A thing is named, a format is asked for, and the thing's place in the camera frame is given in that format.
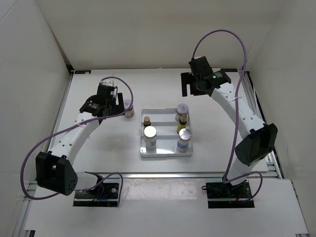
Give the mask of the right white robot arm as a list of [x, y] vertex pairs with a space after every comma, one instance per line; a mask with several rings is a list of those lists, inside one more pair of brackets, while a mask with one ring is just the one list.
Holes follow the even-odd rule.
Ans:
[[239, 184], [246, 180], [254, 166], [272, 152], [277, 127], [266, 124], [238, 96], [231, 78], [224, 70], [213, 71], [206, 57], [193, 58], [189, 62], [191, 72], [181, 74], [182, 95], [209, 95], [227, 113], [237, 126], [241, 141], [234, 147], [236, 159], [230, 162], [223, 179], [222, 193], [234, 197]]

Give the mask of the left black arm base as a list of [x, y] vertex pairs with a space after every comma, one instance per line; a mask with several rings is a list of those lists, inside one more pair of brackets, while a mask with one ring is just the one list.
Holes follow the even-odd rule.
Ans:
[[76, 207], [118, 207], [123, 186], [123, 176], [110, 173], [102, 176], [94, 172], [78, 172], [74, 189], [73, 206]]

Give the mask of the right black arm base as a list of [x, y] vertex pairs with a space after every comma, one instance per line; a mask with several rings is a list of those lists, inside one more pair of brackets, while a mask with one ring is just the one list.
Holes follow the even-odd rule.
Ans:
[[210, 182], [201, 187], [206, 191], [209, 209], [254, 208], [250, 185], [247, 181], [232, 186], [223, 182]]

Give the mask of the small yellow-label bottle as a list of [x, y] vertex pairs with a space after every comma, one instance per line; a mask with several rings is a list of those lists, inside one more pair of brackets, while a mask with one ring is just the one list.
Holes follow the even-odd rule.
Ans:
[[148, 126], [151, 126], [151, 120], [149, 116], [146, 116], [143, 119], [143, 128], [145, 129]]
[[187, 118], [188, 116], [186, 114], [180, 116], [177, 126], [177, 133], [179, 133], [181, 129], [186, 128]]

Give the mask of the red-lid spice jar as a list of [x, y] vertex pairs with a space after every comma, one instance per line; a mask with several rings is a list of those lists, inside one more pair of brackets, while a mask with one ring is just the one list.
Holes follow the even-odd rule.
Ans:
[[179, 121], [180, 117], [182, 115], [187, 115], [188, 112], [189, 112], [189, 107], [187, 104], [185, 104], [185, 103], [178, 104], [176, 107], [176, 114], [175, 114], [176, 121]]
[[133, 105], [131, 105], [130, 99], [124, 100], [124, 109], [125, 109], [124, 116], [126, 118], [132, 118], [135, 115], [134, 107], [133, 107]]

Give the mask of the white silver-cap bottle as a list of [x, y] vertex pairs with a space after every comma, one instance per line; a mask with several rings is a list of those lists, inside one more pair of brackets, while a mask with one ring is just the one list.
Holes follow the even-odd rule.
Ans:
[[152, 150], [157, 144], [157, 130], [153, 126], [147, 126], [144, 129], [144, 139], [146, 149]]
[[187, 128], [181, 129], [178, 134], [176, 149], [180, 152], [185, 152], [188, 149], [191, 138], [192, 138], [192, 132], [189, 129]]

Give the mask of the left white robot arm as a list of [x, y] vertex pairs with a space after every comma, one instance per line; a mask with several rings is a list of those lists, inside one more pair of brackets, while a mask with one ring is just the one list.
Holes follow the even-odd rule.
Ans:
[[36, 157], [37, 183], [53, 192], [70, 195], [86, 190], [93, 198], [102, 195], [101, 177], [88, 172], [76, 172], [74, 160], [91, 133], [99, 127], [104, 117], [123, 113], [122, 93], [116, 87], [99, 84], [97, 93], [90, 96], [75, 119], [76, 128], [67, 131], [48, 152]]

